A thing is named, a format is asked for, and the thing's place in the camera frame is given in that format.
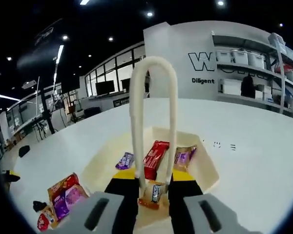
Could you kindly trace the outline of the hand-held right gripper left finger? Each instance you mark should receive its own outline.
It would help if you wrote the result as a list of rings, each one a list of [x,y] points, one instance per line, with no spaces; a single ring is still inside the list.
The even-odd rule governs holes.
[[[138,213],[139,180],[119,171],[103,192],[78,203],[68,220],[69,234],[131,234]]]

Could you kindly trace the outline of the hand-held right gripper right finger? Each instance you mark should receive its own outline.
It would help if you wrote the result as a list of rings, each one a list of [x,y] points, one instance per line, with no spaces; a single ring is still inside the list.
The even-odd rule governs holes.
[[[168,186],[169,215],[175,234],[238,234],[236,213],[204,194],[187,172],[173,170]]]

